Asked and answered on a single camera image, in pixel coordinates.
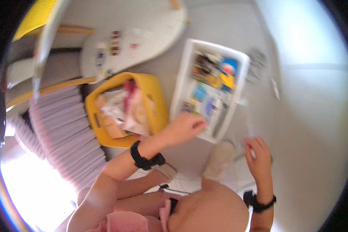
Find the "black wrist strap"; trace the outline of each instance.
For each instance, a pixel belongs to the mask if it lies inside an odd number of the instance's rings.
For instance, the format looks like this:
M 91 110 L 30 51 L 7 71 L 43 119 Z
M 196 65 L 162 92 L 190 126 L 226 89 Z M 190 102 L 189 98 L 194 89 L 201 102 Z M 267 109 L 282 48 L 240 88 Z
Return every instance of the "black wrist strap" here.
M 151 160 L 141 157 L 138 152 L 138 145 L 140 142 L 141 141 L 138 140 L 130 147 L 130 154 L 135 161 L 135 166 L 143 170 L 149 170 L 153 165 L 163 165 L 165 163 L 165 158 L 161 153 L 157 153 L 157 155 L 155 155 Z
M 258 201 L 256 200 L 256 194 L 253 195 L 253 191 L 245 192 L 244 196 L 243 196 L 243 200 L 248 208 L 249 208 L 249 206 L 253 207 L 253 212 L 255 212 L 255 213 L 260 213 L 260 212 L 268 209 L 272 205 L 274 205 L 275 202 L 277 202 L 276 196 L 273 195 L 273 199 L 269 204 L 267 204 L 267 205 L 259 204 Z

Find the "cable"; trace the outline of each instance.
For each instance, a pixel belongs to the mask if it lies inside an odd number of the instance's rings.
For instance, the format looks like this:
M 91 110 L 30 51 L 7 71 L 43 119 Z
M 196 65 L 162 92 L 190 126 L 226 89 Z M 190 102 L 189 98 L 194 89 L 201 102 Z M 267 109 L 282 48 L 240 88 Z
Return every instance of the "cable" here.
M 158 190 L 160 190 L 160 189 L 167 189 L 167 190 L 174 191 L 174 192 L 178 192 L 178 193 L 186 193 L 186 194 L 188 194 L 188 195 L 192 194 L 192 193 L 188 193 L 188 192 L 184 192 L 184 191 L 179 191 L 179 190 L 171 189 L 171 188 L 169 188 L 169 185 L 168 185 L 168 184 L 158 185 L 158 186 L 160 186 L 160 188 L 159 188 Z

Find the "wooden rail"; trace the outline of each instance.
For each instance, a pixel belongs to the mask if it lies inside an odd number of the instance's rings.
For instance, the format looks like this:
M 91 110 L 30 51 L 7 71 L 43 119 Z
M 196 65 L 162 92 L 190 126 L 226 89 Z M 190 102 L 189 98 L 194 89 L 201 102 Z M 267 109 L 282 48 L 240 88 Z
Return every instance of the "wooden rail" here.
M 42 30 L 43 26 L 38 27 L 28 33 L 26 33 L 25 35 L 23 35 L 22 37 L 25 36 L 31 36 L 31 35 L 39 35 L 41 30 Z M 93 35 L 95 32 L 94 29 L 92 28 L 87 28 L 87 27 L 79 27 L 79 26 L 66 26 L 66 25 L 61 25 L 59 26 L 59 28 L 57 29 L 57 33 L 68 33 L 68 34 L 83 34 L 83 35 Z
M 46 94 L 46 93 L 50 93 L 56 90 L 61 90 L 64 88 L 68 88 L 68 87 L 72 87 L 72 86 L 77 86 L 77 85 L 82 85 L 82 84 L 86 84 L 86 83 L 91 83 L 96 81 L 96 77 L 88 77 L 88 78 L 78 78 L 78 79 L 74 79 L 74 80 L 70 80 L 70 81 L 62 81 L 59 83 L 56 83 L 54 85 L 50 85 L 44 88 L 40 89 L 40 94 Z M 9 102 L 7 102 L 5 104 L 5 107 L 8 110 L 10 110 L 9 108 L 24 103 L 28 100 L 30 100 L 32 98 L 32 91 L 29 91 L 25 94 L 22 94 L 16 98 L 14 98 L 13 100 L 10 100 Z

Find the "white plastic bin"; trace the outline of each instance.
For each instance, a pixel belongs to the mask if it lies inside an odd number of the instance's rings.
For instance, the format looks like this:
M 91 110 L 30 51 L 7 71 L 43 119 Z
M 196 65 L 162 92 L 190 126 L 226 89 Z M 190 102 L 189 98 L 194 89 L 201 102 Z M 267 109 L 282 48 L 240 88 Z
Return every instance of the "white plastic bin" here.
M 236 73 L 236 88 L 233 89 L 232 101 L 229 103 L 229 108 L 224 117 L 223 123 L 219 128 L 218 134 L 213 137 L 208 131 L 202 132 L 198 137 L 211 143 L 218 143 L 222 140 L 226 133 L 228 126 L 232 120 L 233 113 L 235 112 L 237 102 L 241 97 L 242 89 L 245 83 L 245 78 L 249 69 L 250 58 L 242 52 L 224 47 L 222 45 L 209 43 L 196 39 L 188 39 L 184 47 L 182 61 L 180 65 L 179 74 L 177 77 L 177 84 L 174 91 L 174 96 L 170 108 L 170 119 L 176 118 L 182 110 L 183 102 L 188 97 L 188 86 L 193 80 L 192 67 L 195 59 L 195 51 L 212 52 L 222 55 L 225 58 L 233 58 L 237 60 L 237 73 Z

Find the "yellow board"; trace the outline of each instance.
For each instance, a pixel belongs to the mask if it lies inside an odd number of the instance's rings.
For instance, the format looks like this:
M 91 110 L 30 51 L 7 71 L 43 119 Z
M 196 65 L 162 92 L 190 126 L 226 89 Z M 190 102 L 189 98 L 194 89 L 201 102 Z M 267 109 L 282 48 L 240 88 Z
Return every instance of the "yellow board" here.
M 37 0 L 19 25 L 13 41 L 19 40 L 28 32 L 45 25 L 56 1 L 57 0 Z
M 85 109 L 98 141 L 107 147 L 128 148 L 139 139 L 137 135 L 112 139 L 104 128 L 99 109 L 95 104 L 97 96 L 106 90 L 118 88 L 126 80 L 135 80 L 142 91 L 142 99 L 146 110 L 149 131 L 151 134 L 159 133 L 169 122 L 168 107 L 162 94 L 158 78 L 149 74 L 123 72 L 107 80 L 85 99 Z

